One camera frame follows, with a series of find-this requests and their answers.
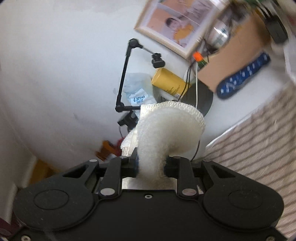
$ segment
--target photograph of child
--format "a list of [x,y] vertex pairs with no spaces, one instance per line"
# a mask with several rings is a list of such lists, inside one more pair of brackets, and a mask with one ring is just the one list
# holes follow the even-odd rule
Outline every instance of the photograph of child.
[[146,26],[186,48],[212,7],[210,0],[159,0]]

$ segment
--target striped fabric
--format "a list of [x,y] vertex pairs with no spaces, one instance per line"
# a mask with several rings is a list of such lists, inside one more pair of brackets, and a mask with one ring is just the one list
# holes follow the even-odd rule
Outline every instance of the striped fabric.
[[269,104],[206,148],[217,162],[276,190],[284,199],[277,229],[296,233],[296,87],[289,85]]

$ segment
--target yellow canister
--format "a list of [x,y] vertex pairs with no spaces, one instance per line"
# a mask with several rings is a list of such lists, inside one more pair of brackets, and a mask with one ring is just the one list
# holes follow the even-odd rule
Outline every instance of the yellow canister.
[[186,83],[179,76],[165,68],[160,68],[157,70],[151,83],[177,98],[181,96],[186,85]]

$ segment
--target framed photo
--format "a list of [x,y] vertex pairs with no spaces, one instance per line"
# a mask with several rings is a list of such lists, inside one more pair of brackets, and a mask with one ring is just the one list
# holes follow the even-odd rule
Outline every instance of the framed photo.
[[188,59],[229,0],[148,0],[135,30]]

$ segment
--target white wall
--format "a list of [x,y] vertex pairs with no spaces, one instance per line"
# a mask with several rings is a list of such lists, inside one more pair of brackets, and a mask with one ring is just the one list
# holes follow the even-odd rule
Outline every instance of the white wall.
[[[181,57],[136,33],[146,0],[5,0],[0,5],[0,97],[13,126],[39,158],[59,168],[94,157],[120,138],[116,93],[127,42],[162,53],[183,76]],[[128,72],[153,75],[136,49]]]
[[0,111],[0,218],[10,221],[16,186],[23,187],[33,156]]

